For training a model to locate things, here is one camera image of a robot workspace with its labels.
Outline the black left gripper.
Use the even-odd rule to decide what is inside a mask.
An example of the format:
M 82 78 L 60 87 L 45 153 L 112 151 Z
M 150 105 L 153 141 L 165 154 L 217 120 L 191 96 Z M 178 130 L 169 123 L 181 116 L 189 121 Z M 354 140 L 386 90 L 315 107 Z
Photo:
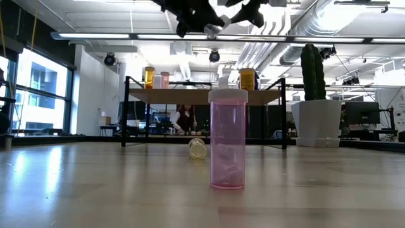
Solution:
M 151 0 L 161 7 L 161 11 L 169 11 L 177 18 L 176 34 L 184 38 L 190 32 L 189 21 L 192 19 L 192 29 L 203 29 L 208 24 L 223 27 L 225 22 L 216 13 L 207 12 L 211 8 L 208 0 Z

